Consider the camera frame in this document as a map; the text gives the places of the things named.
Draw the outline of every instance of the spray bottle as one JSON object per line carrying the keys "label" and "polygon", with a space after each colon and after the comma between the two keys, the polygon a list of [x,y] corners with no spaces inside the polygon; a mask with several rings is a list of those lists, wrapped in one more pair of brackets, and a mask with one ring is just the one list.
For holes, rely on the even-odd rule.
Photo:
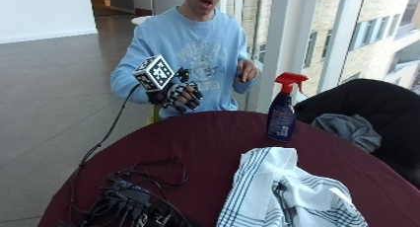
{"label": "spray bottle", "polygon": [[282,73],[274,80],[274,82],[282,84],[281,92],[274,98],[266,118],[266,135],[274,140],[287,142],[291,139],[297,116],[291,106],[290,93],[294,83],[298,84],[302,92],[302,82],[306,80],[307,77],[305,75],[290,72]]}

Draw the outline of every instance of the round table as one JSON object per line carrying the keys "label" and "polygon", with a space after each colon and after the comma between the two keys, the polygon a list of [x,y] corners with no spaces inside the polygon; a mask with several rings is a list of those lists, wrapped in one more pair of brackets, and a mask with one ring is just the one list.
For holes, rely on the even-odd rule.
{"label": "round table", "polygon": [[[263,113],[206,112],[181,115],[140,128],[87,162],[76,187],[77,206],[88,209],[92,205],[107,175],[140,161],[176,156],[184,163],[188,182],[180,187],[162,188],[168,201],[200,226],[216,226],[241,155],[254,148],[278,146],[297,149],[299,168],[347,186],[370,226],[420,226],[415,214],[420,209],[419,190],[380,160],[309,124],[297,122],[287,143],[266,137],[265,125]],[[180,177],[170,167],[156,168],[154,172],[174,181]],[[40,226],[68,221],[69,184],[71,179],[55,194]]]}

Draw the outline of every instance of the tiled floor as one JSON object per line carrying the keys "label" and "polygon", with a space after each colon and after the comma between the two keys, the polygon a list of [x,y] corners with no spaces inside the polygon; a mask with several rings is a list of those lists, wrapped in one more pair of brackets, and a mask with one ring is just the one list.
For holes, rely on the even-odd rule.
{"label": "tiled floor", "polygon": [[[105,136],[124,100],[109,89],[133,16],[99,18],[99,35],[0,44],[0,227],[37,226],[51,198]],[[236,95],[241,107],[245,96]],[[146,124],[127,106],[107,147]]]}

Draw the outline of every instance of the man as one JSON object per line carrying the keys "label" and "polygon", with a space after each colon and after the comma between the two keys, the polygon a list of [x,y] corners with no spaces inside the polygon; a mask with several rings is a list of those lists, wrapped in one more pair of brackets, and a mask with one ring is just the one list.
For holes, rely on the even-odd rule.
{"label": "man", "polygon": [[[197,85],[185,86],[177,102],[192,106],[192,93],[202,93],[200,105],[188,113],[205,111],[236,111],[238,103],[232,98],[233,89],[246,93],[259,71],[247,59],[247,40],[238,22],[221,13],[220,0],[185,0],[184,4],[154,16],[135,29],[135,37],[116,70],[111,84],[113,92],[127,98],[139,84],[132,73],[144,60],[162,55],[170,68],[190,70],[189,80]],[[154,101],[154,94],[140,87],[131,97],[139,104]],[[178,115],[173,108],[160,110],[160,117]]]}

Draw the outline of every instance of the man's hand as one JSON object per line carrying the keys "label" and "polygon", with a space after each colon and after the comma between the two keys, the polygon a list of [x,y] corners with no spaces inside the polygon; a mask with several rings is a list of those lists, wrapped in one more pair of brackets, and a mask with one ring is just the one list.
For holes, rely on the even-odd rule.
{"label": "man's hand", "polygon": [[198,91],[196,83],[173,84],[166,96],[173,102],[181,102],[192,110],[197,109],[202,99],[202,93]]}
{"label": "man's hand", "polygon": [[259,75],[259,69],[250,59],[238,62],[237,75],[236,81],[244,83],[250,82]]}

